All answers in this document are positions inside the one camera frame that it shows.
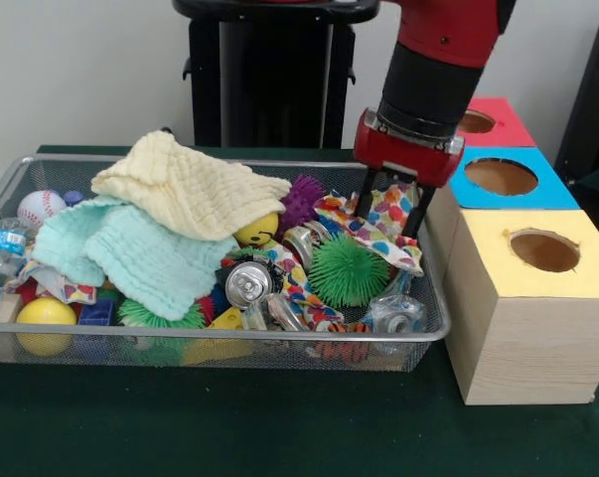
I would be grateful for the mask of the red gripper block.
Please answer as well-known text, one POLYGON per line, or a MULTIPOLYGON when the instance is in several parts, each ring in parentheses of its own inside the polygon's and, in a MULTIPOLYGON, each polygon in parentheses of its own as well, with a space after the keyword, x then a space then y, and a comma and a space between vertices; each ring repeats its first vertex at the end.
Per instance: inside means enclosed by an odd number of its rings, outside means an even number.
MULTIPOLYGON (((442 188, 456 171, 465 151, 465 138, 454 135, 439 141, 403 135, 383 122, 375 109, 361 115, 354 144, 355 159, 369 167, 356 205, 356 216, 365 219, 373 203, 377 170, 386 169, 413 177, 419 185, 442 188)), ((415 204, 402 230, 416 239, 426 212, 425 187, 414 188, 415 204)))

